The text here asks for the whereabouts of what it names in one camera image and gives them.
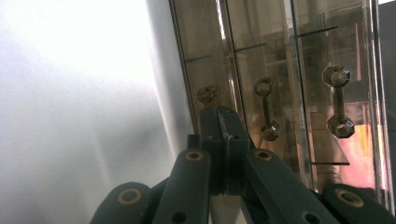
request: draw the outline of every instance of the white surface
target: white surface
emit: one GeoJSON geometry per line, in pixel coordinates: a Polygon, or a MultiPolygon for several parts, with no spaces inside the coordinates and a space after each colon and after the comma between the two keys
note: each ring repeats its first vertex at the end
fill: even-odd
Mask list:
{"type": "Polygon", "coordinates": [[[247,224],[240,196],[211,196],[209,224],[247,224]]]}
{"type": "Polygon", "coordinates": [[[167,1],[0,1],[0,223],[88,223],[192,133],[167,1]]]}
{"type": "Polygon", "coordinates": [[[393,2],[394,0],[378,0],[378,4],[384,4],[384,3],[388,3],[388,2],[393,2]]]}

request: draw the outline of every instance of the transparent acrylic panel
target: transparent acrylic panel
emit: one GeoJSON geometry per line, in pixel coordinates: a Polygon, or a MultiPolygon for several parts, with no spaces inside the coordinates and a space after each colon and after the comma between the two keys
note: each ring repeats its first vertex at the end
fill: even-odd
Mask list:
{"type": "Polygon", "coordinates": [[[174,0],[174,18],[177,22],[180,53],[185,69],[191,113],[197,128],[199,111],[205,106],[223,105],[239,112],[242,106],[237,102],[239,84],[233,64],[227,15],[219,0],[174,0]],[[215,98],[210,104],[199,101],[198,92],[209,88],[215,98]]]}
{"type": "Polygon", "coordinates": [[[375,3],[291,2],[316,189],[334,182],[371,188],[391,208],[375,3]]]}
{"type": "Polygon", "coordinates": [[[215,59],[214,56],[199,61],[186,63],[187,76],[190,82],[190,90],[193,102],[193,113],[199,118],[199,112],[204,109],[204,104],[198,100],[197,92],[204,87],[214,87],[216,89],[215,105],[223,105],[233,108],[232,98],[230,97],[230,86],[228,78],[220,76],[226,74],[224,62],[221,58],[215,59]]]}
{"type": "Polygon", "coordinates": [[[283,32],[284,9],[276,0],[229,0],[228,7],[247,131],[256,147],[274,151],[298,174],[304,165],[300,164],[303,160],[299,158],[295,136],[283,32]],[[255,92],[255,85],[262,78],[273,83],[266,103],[255,92]],[[263,104],[268,104],[267,111],[263,104]],[[276,139],[268,139],[263,134],[263,127],[272,125],[268,119],[278,125],[276,139]]]}
{"type": "Polygon", "coordinates": [[[216,21],[209,2],[176,0],[174,3],[184,59],[192,61],[210,56],[215,44],[212,27],[216,21]]]}

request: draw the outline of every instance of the acrylic enclosure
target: acrylic enclosure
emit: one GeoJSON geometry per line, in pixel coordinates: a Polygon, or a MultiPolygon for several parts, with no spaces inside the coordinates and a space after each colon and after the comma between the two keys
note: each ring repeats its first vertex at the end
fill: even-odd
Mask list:
{"type": "Polygon", "coordinates": [[[375,1],[170,5],[196,131],[228,106],[307,187],[365,188],[393,211],[375,1]]]}

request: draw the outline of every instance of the white wall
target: white wall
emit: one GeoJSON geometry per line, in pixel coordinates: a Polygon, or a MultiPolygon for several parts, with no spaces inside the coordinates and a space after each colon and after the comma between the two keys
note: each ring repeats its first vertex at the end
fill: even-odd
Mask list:
{"type": "Polygon", "coordinates": [[[168,1],[0,1],[0,223],[88,223],[192,133],[168,1]]]}
{"type": "Polygon", "coordinates": [[[381,5],[384,3],[393,2],[394,0],[377,0],[377,1],[378,1],[378,4],[381,5]]]}

